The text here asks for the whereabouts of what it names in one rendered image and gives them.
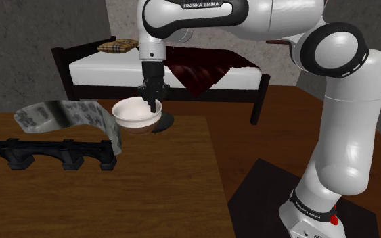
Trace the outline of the white bowl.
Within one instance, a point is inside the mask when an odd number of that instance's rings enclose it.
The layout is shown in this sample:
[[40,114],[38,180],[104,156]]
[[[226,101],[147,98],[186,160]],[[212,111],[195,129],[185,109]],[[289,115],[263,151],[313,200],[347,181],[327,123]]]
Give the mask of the white bowl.
[[162,116],[162,104],[155,101],[155,112],[142,97],[130,97],[117,102],[112,107],[116,123],[131,135],[152,132]]

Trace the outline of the black arched bridge model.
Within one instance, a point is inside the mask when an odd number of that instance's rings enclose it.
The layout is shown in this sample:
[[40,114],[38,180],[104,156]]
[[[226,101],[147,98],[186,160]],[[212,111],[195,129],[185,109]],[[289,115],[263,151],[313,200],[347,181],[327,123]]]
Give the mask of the black arched bridge model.
[[35,155],[57,158],[64,170],[78,170],[85,157],[99,160],[102,170],[113,170],[117,159],[110,140],[95,142],[63,141],[21,141],[10,138],[0,141],[0,157],[7,160],[12,170],[25,170],[34,161]]

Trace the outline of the grey patterned curved sheet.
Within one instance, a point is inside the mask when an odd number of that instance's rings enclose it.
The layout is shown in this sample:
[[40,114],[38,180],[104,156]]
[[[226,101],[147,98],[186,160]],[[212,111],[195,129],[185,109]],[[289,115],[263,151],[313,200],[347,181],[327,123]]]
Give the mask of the grey patterned curved sheet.
[[25,133],[46,133],[80,125],[104,131],[112,150],[122,152],[120,127],[114,117],[96,101],[45,101],[19,109],[15,121]]

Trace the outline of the dark robot stand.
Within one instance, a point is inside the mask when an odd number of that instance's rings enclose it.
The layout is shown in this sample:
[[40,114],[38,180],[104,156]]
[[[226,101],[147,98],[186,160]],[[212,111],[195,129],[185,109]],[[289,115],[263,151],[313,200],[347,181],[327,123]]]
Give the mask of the dark robot stand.
[[[290,238],[279,207],[300,178],[258,159],[228,202],[236,238]],[[336,203],[346,238],[380,238],[376,215],[344,198]]]

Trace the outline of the brown wooden table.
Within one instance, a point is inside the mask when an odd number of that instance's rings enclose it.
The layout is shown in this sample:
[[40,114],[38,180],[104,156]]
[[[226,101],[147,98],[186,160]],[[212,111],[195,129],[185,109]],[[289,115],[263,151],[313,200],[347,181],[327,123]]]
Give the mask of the brown wooden table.
[[73,171],[0,158],[0,238],[235,238],[206,118],[123,133],[111,171],[94,158]]

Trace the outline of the dark wooden bed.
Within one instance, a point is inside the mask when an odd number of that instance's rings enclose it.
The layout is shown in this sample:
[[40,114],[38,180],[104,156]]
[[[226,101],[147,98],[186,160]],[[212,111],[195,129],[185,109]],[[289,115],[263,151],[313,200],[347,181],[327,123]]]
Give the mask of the dark wooden bed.
[[[124,54],[97,51],[97,46],[115,39],[112,36],[85,45],[51,50],[69,100],[120,99],[137,95],[137,87],[143,81],[138,50]],[[231,68],[219,82],[194,97],[166,68],[164,80],[171,86],[166,100],[253,103],[250,123],[255,125],[270,78],[257,67]]]

